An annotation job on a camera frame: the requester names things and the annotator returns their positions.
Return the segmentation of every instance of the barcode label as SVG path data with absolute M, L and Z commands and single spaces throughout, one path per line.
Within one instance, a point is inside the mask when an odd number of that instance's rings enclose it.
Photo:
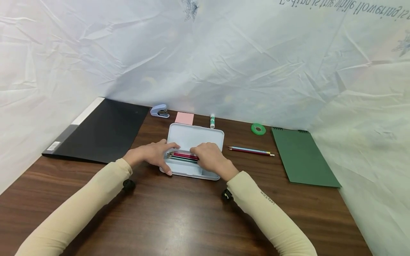
M 55 141 L 51 146 L 48 147 L 47 151 L 53 151 L 61 142 Z

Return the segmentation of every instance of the tape roll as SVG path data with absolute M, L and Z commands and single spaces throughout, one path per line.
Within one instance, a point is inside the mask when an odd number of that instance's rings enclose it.
M 251 131 L 256 134 L 256 135 L 264 135 L 266 132 L 266 129 L 263 125 L 260 124 L 253 124 L 251 126 Z

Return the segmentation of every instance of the pink sticky note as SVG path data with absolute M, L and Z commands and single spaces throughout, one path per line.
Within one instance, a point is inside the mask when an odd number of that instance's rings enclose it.
M 192 125 L 192 123 L 194 122 L 194 114 L 178 112 L 175 122 L 178 122 L 180 124 Z

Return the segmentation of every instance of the stapler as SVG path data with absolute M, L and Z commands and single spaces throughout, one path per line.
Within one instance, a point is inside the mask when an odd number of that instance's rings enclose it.
M 151 108 L 150 114 L 152 116 L 157 116 L 157 117 L 162 117 L 162 118 L 168 118 L 169 117 L 168 109 L 166 109 L 165 104 L 160 104 L 160 105 L 157 105 L 157 106 L 153 106 L 153 108 Z

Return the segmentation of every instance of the arm sleeve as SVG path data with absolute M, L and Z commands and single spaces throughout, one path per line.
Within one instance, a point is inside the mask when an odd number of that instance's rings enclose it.
M 109 163 L 57 208 L 23 242 L 16 256 L 57 256 L 123 188 L 132 174 L 124 159 Z
M 281 256 L 317 256 L 306 235 L 246 172 L 228 182 L 234 201 L 256 222 Z

